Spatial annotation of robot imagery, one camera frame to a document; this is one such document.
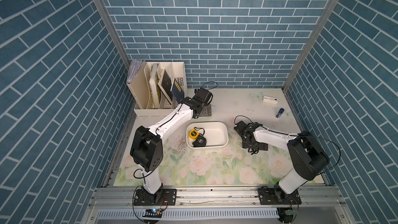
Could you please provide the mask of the black orange tape measure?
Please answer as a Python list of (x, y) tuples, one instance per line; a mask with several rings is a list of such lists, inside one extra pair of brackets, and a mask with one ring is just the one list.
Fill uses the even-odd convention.
[(259, 149), (255, 149), (255, 148), (249, 148), (249, 149), (248, 149), (248, 152), (249, 152), (251, 155), (255, 155), (255, 154), (257, 154), (259, 151), (260, 151)]

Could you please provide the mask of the yellow tape measure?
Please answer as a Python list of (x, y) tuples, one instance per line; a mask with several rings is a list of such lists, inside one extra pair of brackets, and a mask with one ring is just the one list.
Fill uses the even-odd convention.
[(205, 134), (205, 129), (204, 128), (198, 128), (194, 127), (191, 131), (189, 131), (189, 138), (196, 140), (200, 135)]

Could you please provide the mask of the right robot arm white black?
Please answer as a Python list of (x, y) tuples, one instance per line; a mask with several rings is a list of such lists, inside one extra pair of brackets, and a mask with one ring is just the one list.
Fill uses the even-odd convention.
[(236, 123), (234, 130), (241, 137), (242, 147), (251, 154), (267, 151), (269, 145), (289, 152), (293, 168), (274, 186), (274, 196), (279, 202), (321, 174), (330, 162), (317, 138), (307, 131), (283, 133), (257, 122), (243, 121)]

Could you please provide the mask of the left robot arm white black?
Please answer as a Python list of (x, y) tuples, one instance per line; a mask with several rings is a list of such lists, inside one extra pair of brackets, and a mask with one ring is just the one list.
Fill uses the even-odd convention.
[(158, 166), (163, 160), (163, 142), (181, 125), (199, 115), (213, 99), (213, 94), (199, 88), (193, 97), (184, 98), (166, 117), (149, 126), (136, 129), (130, 156), (138, 165), (144, 180), (143, 189), (150, 196), (160, 194), (163, 187)]

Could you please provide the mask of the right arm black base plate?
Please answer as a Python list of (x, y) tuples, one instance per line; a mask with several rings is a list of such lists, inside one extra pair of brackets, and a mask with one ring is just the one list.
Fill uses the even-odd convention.
[(284, 193), (283, 190), (268, 188), (263, 186), (258, 189), (261, 205), (300, 205), (302, 204), (298, 190), (291, 194)]

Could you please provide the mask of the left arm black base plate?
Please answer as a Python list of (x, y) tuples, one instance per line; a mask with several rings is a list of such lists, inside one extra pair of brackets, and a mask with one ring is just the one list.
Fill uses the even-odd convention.
[(150, 194), (144, 188), (136, 190), (135, 197), (133, 199), (134, 206), (155, 206), (155, 205), (168, 205), (174, 206), (176, 203), (176, 189), (164, 189), (160, 188), (154, 194)]

